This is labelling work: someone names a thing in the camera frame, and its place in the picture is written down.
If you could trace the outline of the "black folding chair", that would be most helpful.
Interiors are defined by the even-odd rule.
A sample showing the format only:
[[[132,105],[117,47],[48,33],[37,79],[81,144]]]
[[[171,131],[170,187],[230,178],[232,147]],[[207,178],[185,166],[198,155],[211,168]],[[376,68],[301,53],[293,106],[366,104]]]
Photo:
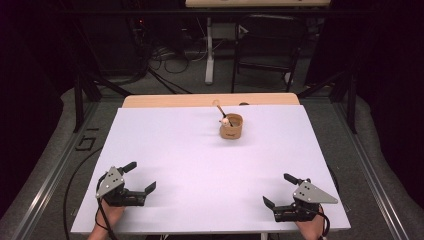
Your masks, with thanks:
[[[250,14],[235,25],[235,51],[231,91],[241,68],[279,72],[289,92],[302,45],[306,23],[297,17]]]

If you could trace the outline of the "light wooden table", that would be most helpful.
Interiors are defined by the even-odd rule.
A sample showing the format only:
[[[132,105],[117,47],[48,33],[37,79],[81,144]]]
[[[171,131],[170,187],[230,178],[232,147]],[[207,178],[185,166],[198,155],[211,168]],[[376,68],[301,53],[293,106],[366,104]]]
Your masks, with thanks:
[[[123,108],[208,107],[217,100],[221,106],[299,105],[294,93],[222,93],[132,95],[124,99]]]

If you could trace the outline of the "black horizontal bar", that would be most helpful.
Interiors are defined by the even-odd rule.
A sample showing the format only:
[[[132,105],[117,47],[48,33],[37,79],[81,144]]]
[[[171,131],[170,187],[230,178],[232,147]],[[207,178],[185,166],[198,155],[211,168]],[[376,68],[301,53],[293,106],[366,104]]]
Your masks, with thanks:
[[[283,14],[289,16],[353,17],[367,16],[372,10],[311,10],[311,9],[182,9],[182,10],[119,10],[119,11],[76,11],[62,10],[63,16],[227,16],[255,13]]]

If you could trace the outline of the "brown wooden cup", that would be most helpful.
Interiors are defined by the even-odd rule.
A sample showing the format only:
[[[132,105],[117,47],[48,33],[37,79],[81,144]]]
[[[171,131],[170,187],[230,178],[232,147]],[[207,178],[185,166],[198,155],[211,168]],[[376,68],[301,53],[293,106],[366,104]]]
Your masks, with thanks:
[[[224,127],[221,125],[219,129],[220,136],[223,139],[230,139],[230,140],[239,139],[241,137],[242,128],[243,128],[242,116],[239,114],[233,114],[233,113],[227,114],[227,116],[230,119],[233,126]]]

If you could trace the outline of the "white desk leg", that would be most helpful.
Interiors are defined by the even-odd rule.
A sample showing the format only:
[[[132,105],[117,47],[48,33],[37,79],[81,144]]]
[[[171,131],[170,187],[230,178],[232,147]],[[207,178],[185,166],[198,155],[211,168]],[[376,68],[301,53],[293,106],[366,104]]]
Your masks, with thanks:
[[[213,84],[214,75],[214,53],[213,53],[213,38],[212,38],[212,21],[207,18],[207,60],[205,71],[205,84]]]

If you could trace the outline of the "white board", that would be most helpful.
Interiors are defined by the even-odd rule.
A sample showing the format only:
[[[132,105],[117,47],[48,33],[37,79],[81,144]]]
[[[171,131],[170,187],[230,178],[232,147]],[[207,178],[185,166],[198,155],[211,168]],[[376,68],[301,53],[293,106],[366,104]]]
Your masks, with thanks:
[[[276,205],[293,201],[284,173],[310,179],[336,195],[327,164],[301,105],[231,106],[239,139],[223,139],[215,107],[121,108],[111,126],[90,185],[71,228],[94,225],[98,179],[110,167],[137,162],[125,186],[142,191],[155,182],[144,206],[129,207],[115,230],[129,234],[261,233],[295,230],[278,223],[263,196]]]

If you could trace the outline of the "person's right hand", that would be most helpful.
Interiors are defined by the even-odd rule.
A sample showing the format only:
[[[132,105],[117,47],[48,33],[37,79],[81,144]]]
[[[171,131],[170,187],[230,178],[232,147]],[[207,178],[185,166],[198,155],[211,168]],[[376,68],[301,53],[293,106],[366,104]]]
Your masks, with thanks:
[[[297,221],[296,226],[298,227],[303,238],[307,236],[323,236],[325,222],[324,218],[317,214],[311,221]]]

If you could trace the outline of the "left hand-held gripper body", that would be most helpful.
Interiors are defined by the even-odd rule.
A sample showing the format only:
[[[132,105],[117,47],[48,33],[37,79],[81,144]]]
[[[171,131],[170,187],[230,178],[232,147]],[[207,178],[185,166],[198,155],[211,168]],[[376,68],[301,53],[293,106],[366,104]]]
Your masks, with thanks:
[[[121,174],[121,167],[112,166],[99,179],[96,198],[105,200],[110,206],[143,206],[146,194],[126,189],[124,174]]]

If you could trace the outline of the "person's left hand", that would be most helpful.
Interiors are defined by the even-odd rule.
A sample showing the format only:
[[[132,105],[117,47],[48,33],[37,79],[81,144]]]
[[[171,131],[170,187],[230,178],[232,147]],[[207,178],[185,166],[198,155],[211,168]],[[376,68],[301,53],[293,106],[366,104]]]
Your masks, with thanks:
[[[105,200],[102,200],[97,212],[95,226],[105,230],[113,229],[121,219],[124,210],[124,207],[110,206]]]

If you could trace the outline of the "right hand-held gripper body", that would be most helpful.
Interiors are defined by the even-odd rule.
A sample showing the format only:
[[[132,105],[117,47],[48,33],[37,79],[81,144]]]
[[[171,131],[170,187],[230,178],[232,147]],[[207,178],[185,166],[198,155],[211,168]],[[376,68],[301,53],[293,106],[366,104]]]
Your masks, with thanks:
[[[337,204],[338,200],[311,183],[300,179],[301,183],[292,193],[294,202],[287,206],[276,206],[273,215],[276,222],[311,221],[318,214],[320,205]]]

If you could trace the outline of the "black metal stand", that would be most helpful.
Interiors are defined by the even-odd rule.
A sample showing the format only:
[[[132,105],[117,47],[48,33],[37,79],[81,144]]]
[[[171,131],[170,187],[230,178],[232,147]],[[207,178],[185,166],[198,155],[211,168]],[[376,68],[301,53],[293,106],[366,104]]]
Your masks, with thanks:
[[[102,98],[102,94],[100,93],[97,84],[106,86],[110,90],[120,94],[123,97],[131,95],[129,91],[105,79],[100,73],[79,69],[77,71],[73,87],[75,102],[74,133],[81,129],[85,121],[83,95],[86,95],[87,98],[92,102],[99,102]]]
[[[340,71],[333,76],[297,94],[299,99],[307,98],[327,85],[333,84],[328,98],[332,103],[339,103],[347,98],[346,123],[353,134],[357,133],[356,113],[356,76],[351,71]]]

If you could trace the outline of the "aluminium floor rail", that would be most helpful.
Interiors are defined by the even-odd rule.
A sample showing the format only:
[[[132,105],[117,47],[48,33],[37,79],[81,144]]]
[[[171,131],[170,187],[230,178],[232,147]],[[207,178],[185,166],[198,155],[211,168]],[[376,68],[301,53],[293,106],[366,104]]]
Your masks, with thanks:
[[[397,212],[394,209],[392,201],[389,199],[380,179],[378,178],[375,168],[370,162],[359,136],[351,130],[347,123],[347,113],[344,110],[343,105],[341,103],[335,103],[333,108],[341,120],[344,129],[347,131],[347,135],[359,156],[359,165],[364,174],[365,180],[372,192],[372,196],[384,221],[386,222],[393,240],[408,240],[408,234],[405,232]]]
[[[76,107],[65,101],[62,116],[26,183],[2,218],[9,223],[8,240],[28,240],[60,183],[83,128],[97,110],[98,102],[83,105],[83,123],[74,131]]]

